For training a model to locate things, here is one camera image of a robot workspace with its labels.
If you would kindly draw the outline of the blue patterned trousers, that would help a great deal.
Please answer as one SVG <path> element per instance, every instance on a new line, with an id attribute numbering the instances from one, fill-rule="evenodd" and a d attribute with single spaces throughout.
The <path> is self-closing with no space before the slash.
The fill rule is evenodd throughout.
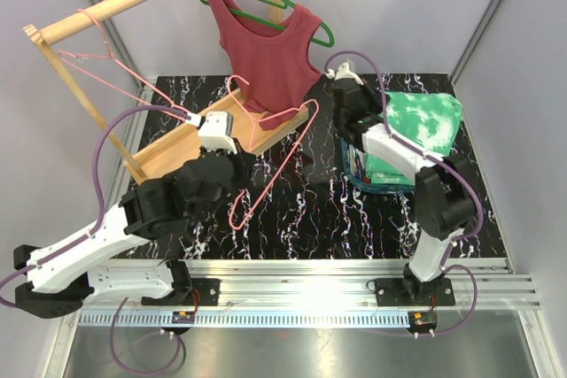
<path id="1" fill-rule="evenodd" d="M 359 181 L 366 181 L 364 153 L 351 144 L 347 144 L 347 156 L 351 174 Z"/>

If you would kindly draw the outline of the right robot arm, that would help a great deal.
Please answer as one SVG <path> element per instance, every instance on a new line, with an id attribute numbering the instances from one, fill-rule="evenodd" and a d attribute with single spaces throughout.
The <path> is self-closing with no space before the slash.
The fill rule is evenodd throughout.
<path id="1" fill-rule="evenodd" d="M 380 306 L 453 306 L 447 277 L 449 250 L 468 224 L 482 222 L 482 205 L 467 177 L 470 163 L 462 156 L 441 157 L 426 151 L 388 124 L 387 97 L 352 73 L 335 78 L 333 123 L 355 149 L 385 160 L 415 187 L 415 214 L 420 226 L 416 251 L 400 278 L 377 278 Z"/>

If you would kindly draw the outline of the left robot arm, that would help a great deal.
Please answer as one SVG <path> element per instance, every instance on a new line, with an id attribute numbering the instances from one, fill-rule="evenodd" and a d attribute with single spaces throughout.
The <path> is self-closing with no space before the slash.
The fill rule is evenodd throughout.
<path id="1" fill-rule="evenodd" d="M 94 301 L 185 304 L 193 284 L 182 260 L 153 266 L 109 266 L 107 261 L 165 236 L 185 236 L 211 219 L 250 181 L 254 162 L 254 155 L 241 147 L 202 150 L 173 172 L 128 191 L 103 218 L 59 243 L 17 247 L 14 267 L 27 280 L 14 290 L 15 308 L 52 319 Z"/>

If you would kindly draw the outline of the green tie-dye trousers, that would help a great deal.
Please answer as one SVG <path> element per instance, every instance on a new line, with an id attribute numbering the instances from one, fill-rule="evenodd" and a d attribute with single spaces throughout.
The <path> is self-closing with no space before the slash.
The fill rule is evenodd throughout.
<path id="1" fill-rule="evenodd" d="M 462 105 L 452 95 L 386 92 L 391 128 L 426 150 L 446 156 L 452 152 L 462 121 Z"/>

